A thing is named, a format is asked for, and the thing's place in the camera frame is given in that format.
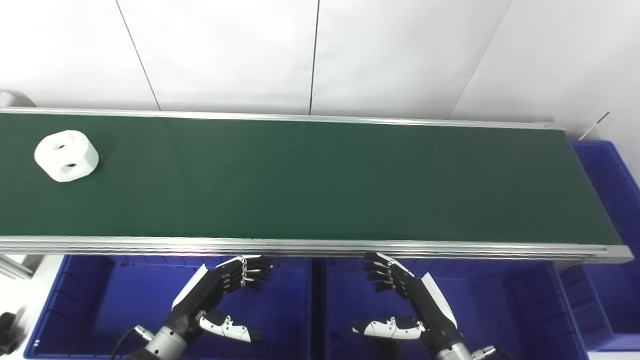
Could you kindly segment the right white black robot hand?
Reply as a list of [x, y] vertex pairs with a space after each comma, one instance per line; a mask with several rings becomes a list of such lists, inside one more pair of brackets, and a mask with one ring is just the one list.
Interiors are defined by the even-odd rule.
[[433, 278], [418, 278], [398, 260], [378, 251], [365, 253], [366, 279], [377, 293], [394, 291], [409, 303], [414, 316], [356, 320], [352, 332], [366, 337], [417, 340], [437, 351], [462, 343], [457, 321]]

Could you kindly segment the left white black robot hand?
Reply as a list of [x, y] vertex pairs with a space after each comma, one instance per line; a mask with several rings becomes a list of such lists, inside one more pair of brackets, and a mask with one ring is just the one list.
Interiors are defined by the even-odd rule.
[[274, 262], [264, 255], [241, 255], [218, 264], [213, 269], [202, 265], [174, 299], [163, 326], [188, 346], [204, 332], [218, 337], [258, 343], [264, 335], [217, 311], [224, 296], [239, 289], [262, 291], [271, 279]]

